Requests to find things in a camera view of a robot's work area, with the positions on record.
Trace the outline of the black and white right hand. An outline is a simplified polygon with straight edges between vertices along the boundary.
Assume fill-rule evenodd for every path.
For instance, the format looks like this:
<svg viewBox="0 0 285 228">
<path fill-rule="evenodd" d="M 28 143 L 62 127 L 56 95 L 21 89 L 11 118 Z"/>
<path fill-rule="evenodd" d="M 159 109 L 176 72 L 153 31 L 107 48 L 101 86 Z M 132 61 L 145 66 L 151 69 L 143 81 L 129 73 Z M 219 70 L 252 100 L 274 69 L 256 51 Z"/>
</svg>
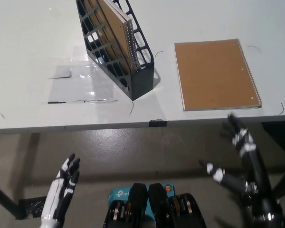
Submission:
<svg viewBox="0 0 285 228">
<path fill-rule="evenodd" d="M 221 135 L 232 144 L 238 152 L 246 174 L 246 180 L 227 174 L 225 169 L 215 166 L 206 160 L 199 160 L 212 179 L 233 193 L 259 194 L 262 197 L 272 196 L 272 187 L 259 148 L 248 128 L 233 114 L 229 114 L 223 123 Z"/>
</svg>

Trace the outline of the white and black left hand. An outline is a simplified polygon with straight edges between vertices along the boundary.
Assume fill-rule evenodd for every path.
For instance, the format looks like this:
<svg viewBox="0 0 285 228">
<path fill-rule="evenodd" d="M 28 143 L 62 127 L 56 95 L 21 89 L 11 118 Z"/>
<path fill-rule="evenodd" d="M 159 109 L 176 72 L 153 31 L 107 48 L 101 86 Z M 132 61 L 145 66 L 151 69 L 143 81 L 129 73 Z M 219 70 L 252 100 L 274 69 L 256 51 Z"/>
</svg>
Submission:
<svg viewBox="0 0 285 228">
<path fill-rule="evenodd" d="M 71 154 L 52 181 L 41 214 L 40 228 L 61 228 L 78 183 L 80 158 Z"/>
</svg>

